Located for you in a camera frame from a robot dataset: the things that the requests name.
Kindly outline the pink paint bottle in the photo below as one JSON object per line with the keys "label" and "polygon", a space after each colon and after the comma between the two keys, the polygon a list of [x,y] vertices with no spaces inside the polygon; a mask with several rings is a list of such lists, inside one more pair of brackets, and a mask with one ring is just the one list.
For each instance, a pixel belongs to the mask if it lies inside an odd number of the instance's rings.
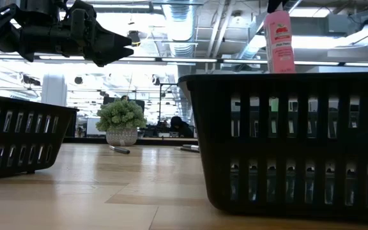
{"label": "pink paint bottle", "polygon": [[296,73],[289,13],[275,10],[264,20],[266,54],[270,73]]}

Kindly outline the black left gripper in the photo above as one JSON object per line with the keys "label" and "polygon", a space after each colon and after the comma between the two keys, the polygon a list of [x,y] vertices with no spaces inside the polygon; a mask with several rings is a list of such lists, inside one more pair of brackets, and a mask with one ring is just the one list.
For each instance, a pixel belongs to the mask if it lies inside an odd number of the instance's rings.
{"label": "black left gripper", "polygon": [[[97,66],[105,66],[134,54],[124,48],[132,40],[102,28],[96,20],[93,6],[75,0],[71,7],[67,0],[20,0],[21,25],[18,53],[33,61],[35,53],[59,54],[66,58],[82,56]],[[98,41],[121,49],[103,50]]]}

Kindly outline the black slotted plastic basket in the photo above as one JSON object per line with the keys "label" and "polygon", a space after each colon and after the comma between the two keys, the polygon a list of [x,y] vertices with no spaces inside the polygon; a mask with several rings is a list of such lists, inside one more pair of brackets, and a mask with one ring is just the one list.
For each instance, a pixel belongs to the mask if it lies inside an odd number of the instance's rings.
{"label": "black slotted plastic basket", "polygon": [[214,207],[368,224],[368,72],[188,75],[179,85]]}
{"label": "black slotted plastic basket", "polygon": [[47,169],[77,109],[0,96],[0,177]]}

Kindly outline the black aluminium table frame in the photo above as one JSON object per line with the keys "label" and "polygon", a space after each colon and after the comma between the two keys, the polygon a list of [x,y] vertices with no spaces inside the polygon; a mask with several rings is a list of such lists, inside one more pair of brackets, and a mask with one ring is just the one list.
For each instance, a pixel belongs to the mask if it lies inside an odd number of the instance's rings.
{"label": "black aluminium table frame", "polygon": [[[105,138],[81,138],[81,137],[65,137],[63,143],[70,144],[107,144]],[[161,137],[144,137],[138,139],[136,145],[148,145],[148,146],[182,146],[185,144],[196,145],[199,143],[197,139],[186,138],[161,138]]]}

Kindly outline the green potted plant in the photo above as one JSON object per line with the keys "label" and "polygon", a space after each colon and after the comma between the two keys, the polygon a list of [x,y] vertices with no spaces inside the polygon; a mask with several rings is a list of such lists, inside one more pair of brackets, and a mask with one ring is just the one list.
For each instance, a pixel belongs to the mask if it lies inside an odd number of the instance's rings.
{"label": "green potted plant", "polygon": [[138,129],[146,126],[143,109],[133,100],[115,100],[102,105],[97,112],[98,131],[105,132],[110,146],[132,146],[138,140]]}

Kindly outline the white column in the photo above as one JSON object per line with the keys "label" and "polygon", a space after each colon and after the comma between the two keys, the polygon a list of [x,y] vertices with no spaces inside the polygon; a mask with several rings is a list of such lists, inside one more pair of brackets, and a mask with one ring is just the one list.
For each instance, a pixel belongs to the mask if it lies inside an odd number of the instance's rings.
{"label": "white column", "polygon": [[66,107],[67,92],[63,73],[49,71],[43,76],[41,103]]}

